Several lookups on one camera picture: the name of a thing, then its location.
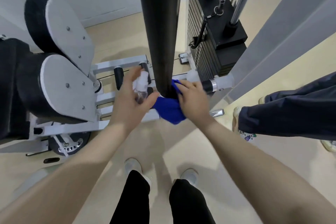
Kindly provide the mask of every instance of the leg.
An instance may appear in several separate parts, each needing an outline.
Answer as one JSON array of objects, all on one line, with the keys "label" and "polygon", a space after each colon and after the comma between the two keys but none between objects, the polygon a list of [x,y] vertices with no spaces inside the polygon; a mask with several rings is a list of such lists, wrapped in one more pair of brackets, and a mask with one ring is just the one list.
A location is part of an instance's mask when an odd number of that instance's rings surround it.
[{"label": "leg", "polygon": [[270,136],[302,136],[335,140],[336,86],[303,96],[288,96],[262,105],[242,107],[238,129]]},{"label": "leg", "polygon": [[125,171],[129,175],[110,224],[148,224],[150,191],[148,178],[142,175],[141,166],[135,159],[128,159],[125,162]]},{"label": "leg", "polygon": [[336,85],[336,72],[310,82],[297,90],[281,90],[265,96],[261,103],[268,103],[287,96],[303,96],[314,91],[323,90]]},{"label": "leg", "polygon": [[215,223],[202,192],[192,185],[196,182],[197,173],[193,169],[188,169],[171,188],[169,202],[174,224]]}]

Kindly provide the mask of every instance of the finger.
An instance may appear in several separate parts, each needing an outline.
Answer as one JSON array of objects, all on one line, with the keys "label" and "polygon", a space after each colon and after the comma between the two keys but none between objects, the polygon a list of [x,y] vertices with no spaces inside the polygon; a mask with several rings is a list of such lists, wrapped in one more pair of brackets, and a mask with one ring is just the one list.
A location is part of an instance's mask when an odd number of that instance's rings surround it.
[{"label": "finger", "polygon": [[203,86],[201,82],[193,82],[192,84],[196,87],[196,89],[203,90]]},{"label": "finger", "polygon": [[141,70],[142,70],[141,66],[132,67],[125,75],[123,84],[124,82],[132,83],[136,78],[140,76]]},{"label": "finger", "polygon": [[144,100],[144,102],[141,105],[138,106],[138,108],[140,108],[141,111],[144,113],[148,112],[149,109],[151,109],[153,105],[155,104],[159,95],[160,93],[153,92],[152,94],[148,96],[147,99]]},{"label": "finger", "polygon": [[187,81],[187,80],[180,80],[180,83],[181,83],[183,86],[186,86],[188,89],[194,87],[194,85],[193,85],[191,82]]},{"label": "finger", "polygon": [[180,102],[180,105],[182,105],[183,104],[183,100],[184,100],[183,96],[181,94],[178,94],[177,97],[178,97],[178,101]]},{"label": "finger", "polygon": [[188,88],[183,86],[182,84],[175,83],[176,87],[182,92],[182,94],[186,94],[188,92]]}]

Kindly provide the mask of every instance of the beige floor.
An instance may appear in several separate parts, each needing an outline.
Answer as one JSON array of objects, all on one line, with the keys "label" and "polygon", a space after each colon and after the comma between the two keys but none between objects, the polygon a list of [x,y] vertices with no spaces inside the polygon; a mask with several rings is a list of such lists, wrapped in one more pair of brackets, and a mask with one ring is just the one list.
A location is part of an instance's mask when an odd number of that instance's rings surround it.
[{"label": "beige floor", "polygon": [[[182,12],[183,9],[185,12],[185,4],[181,6]],[[183,17],[180,16],[179,21],[176,54],[185,50]],[[96,45],[94,63],[140,54],[146,54],[150,59],[141,13],[96,25],[87,28],[87,31]],[[218,121],[231,128],[235,106],[254,105],[265,94],[295,89],[335,71],[335,48],[336,35],[333,35],[231,105],[219,103],[226,114],[217,118]],[[175,61],[174,74],[187,70],[187,65]],[[113,82],[112,76],[105,78],[104,90],[112,90]],[[258,135],[254,143],[294,169],[336,205],[336,158],[319,141]],[[32,157],[0,154],[0,208],[8,203],[15,188],[34,171],[45,166],[43,159],[50,156],[54,154],[48,152]],[[123,162],[130,157],[139,160],[144,173],[153,182],[149,194],[151,223],[173,223],[168,191],[172,181],[189,167],[199,172],[199,189],[204,193],[217,223],[260,223],[210,143],[188,120],[176,126],[157,120],[137,127],[111,159],[74,223],[109,223],[126,180]]]}]

